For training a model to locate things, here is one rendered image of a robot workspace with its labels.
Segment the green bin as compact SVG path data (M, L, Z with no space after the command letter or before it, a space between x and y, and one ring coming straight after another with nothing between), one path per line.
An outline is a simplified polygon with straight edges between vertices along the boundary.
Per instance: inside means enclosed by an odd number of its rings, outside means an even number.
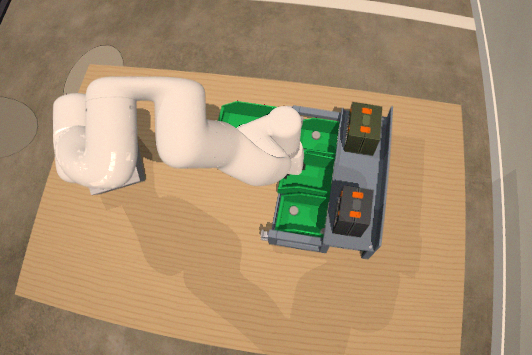
M301 193L330 198L334 161L333 157L304 152L305 170L299 175L290 174L287 180L280 180L279 192L286 195Z
M304 152L335 158L339 124L338 121L319 118L303 120L300 142L306 149ZM312 138L314 131L321 134L318 140Z
M269 114L275 106L235 101L221 106L218 121L235 128Z
M327 197L301 193L283 195L280 200L275 230L290 229L279 231L323 238L320 231L325 228L328 203L329 198ZM298 207L297 215L289 213L292 206Z

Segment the grey metal shelf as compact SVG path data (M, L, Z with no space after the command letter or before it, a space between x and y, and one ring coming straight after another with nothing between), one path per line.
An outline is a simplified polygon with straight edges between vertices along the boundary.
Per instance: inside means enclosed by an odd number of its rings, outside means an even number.
M381 140L373 156L344 151L349 116L348 110L342 108L340 113L295 105L289 107L294 108L303 116L340 121L324 237L275 230L281 196L284 195L278 193L272 224L272 229L274 230L269 229L269 232L262 230L261 240L269 241L271 245L320 253L327 253L329 247L343 247L343 249L350 248L350 250L357 251L364 250L361 258L369 259L382 244L390 164L393 106L391 106L387 117L382 116ZM333 234L336 205L343 185L374 190L370 226L361 237ZM275 242L276 240L277 243ZM321 247L322 249L320 249Z

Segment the dark grey case with orange latches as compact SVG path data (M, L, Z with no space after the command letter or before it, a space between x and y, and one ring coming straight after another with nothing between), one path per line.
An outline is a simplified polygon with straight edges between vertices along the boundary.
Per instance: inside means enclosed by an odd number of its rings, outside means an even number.
M370 225L373 193L371 189L343 185L336 205L337 208L339 204L339 213L334 221L333 234L363 235Z

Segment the olive green case with orange latches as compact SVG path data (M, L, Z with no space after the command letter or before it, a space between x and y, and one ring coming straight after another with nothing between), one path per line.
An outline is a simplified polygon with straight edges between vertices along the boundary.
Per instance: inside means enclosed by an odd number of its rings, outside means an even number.
M351 109L344 151L373 156L380 141L382 106L352 102Z

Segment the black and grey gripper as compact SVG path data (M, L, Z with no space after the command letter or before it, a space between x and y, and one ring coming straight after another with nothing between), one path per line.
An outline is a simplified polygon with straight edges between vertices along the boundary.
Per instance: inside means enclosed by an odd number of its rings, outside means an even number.
M306 166L303 160L304 160L304 150L300 142L299 151L296 154L296 156L291 158L291 168L288 174L284 177L284 179L287 179L287 176L290 176L290 174L293 174L293 175L301 174L302 170L305 170L305 166Z

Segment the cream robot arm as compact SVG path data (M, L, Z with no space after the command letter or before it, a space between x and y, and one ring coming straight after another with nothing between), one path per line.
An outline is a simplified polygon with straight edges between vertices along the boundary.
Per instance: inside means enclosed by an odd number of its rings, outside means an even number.
M157 151L173 168L217 168L246 184L264 186L283 179L299 151L304 117L291 107L276 107L235 128L205 121L205 90L196 81L102 77L89 84L86 94L66 94L53 104L55 163L62 180L112 189L131 179L138 156L137 101L154 102Z

